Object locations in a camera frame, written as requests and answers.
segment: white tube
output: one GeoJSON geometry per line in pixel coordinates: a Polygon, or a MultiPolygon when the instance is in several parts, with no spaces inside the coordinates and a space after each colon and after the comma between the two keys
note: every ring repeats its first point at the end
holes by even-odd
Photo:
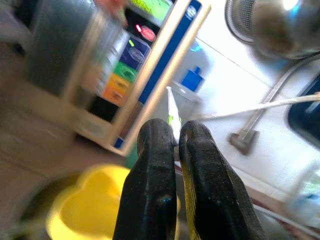
{"type": "Polygon", "coordinates": [[[261,109],[276,108],[284,105],[292,105],[292,104],[316,102],[316,101],[320,101],[320,93],[315,93],[315,94],[306,95],[306,96],[299,96],[299,97],[289,98],[285,100],[272,101],[268,103],[260,103],[252,107],[248,107],[246,109],[237,110],[237,111],[227,111],[227,112],[212,113],[212,114],[200,114],[200,115],[196,115],[193,119],[194,120],[213,120],[213,119],[229,117],[232,115],[243,114],[243,113],[261,110],[261,109]]]}
{"type": "Polygon", "coordinates": [[[169,125],[171,126],[173,137],[175,139],[175,143],[179,144],[180,131],[181,131],[181,121],[179,117],[179,110],[172,93],[172,89],[170,86],[166,87],[168,91],[168,113],[169,113],[169,125]]]}

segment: white cable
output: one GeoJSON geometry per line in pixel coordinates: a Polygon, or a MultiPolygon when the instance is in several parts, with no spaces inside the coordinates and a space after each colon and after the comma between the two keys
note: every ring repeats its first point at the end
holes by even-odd
{"type": "Polygon", "coordinates": [[[311,95],[299,96],[299,97],[289,98],[285,100],[272,101],[268,103],[260,103],[252,107],[248,107],[246,109],[237,110],[237,111],[227,111],[227,112],[212,113],[212,114],[199,114],[199,115],[196,115],[193,119],[194,120],[213,120],[213,119],[229,117],[232,115],[243,114],[243,113],[261,110],[261,109],[269,109],[269,108],[276,108],[284,105],[292,105],[292,104],[306,103],[306,102],[317,102],[317,101],[320,101],[320,93],[318,92],[311,95]]]}
{"type": "Polygon", "coordinates": [[[270,210],[268,210],[268,209],[265,209],[265,208],[263,208],[263,207],[261,207],[261,206],[258,206],[258,205],[253,204],[253,207],[254,207],[255,209],[257,209],[258,211],[263,212],[264,214],[269,215],[270,217],[273,217],[273,218],[278,219],[278,220],[280,220],[280,221],[282,221],[282,222],[285,222],[285,223],[287,223],[287,224],[290,224],[291,226],[293,226],[293,227],[295,227],[295,228],[303,231],[304,233],[306,233],[306,234],[308,234],[308,235],[310,235],[310,236],[312,236],[312,237],[314,237],[314,238],[316,238],[316,239],[320,239],[320,234],[318,234],[318,233],[316,233],[316,232],[308,229],[308,228],[305,227],[305,226],[302,226],[302,225],[300,225],[300,224],[298,224],[298,223],[296,223],[296,222],[294,222],[294,221],[292,221],[292,220],[289,220],[288,218],[286,218],[286,217],[284,217],[284,216],[281,216],[281,215],[279,215],[279,214],[276,214],[276,213],[274,213],[273,211],[270,211],[270,210]]]}

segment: small bottle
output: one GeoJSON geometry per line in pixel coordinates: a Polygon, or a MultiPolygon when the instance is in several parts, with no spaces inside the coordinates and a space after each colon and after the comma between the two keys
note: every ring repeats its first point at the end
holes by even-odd
{"type": "Polygon", "coordinates": [[[201,69],[197,66],[194,71],[188,70],[181,83],[174,81],[170,84],[182,124],[191,120],[201,104],[197,91],[204,79],[200,73],[201,69]]]}

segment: blue cap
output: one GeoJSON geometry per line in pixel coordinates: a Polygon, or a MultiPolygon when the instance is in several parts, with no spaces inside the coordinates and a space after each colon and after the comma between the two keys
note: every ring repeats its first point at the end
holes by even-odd
{"type": "Polygon", "coordinates": [[[201,73],[201,68],[196,67],[194,71],[189,70],[182,80],[181,84],[191,91],[197,91],[197,88],[204,80],[199,74],[201,73]]]}

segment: yellow bowl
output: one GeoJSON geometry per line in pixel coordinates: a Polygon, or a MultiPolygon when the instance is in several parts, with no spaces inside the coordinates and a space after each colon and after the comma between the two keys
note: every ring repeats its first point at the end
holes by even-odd
{"type": "MultiPolygon", "coordinates": [[[[128,168],[99,165],[84,172],[77,185],[62,191],[46,218],[52,240],[111,240],[128,168]]],[[[176,238],[179,237],[177,221],[176,238]]]]}

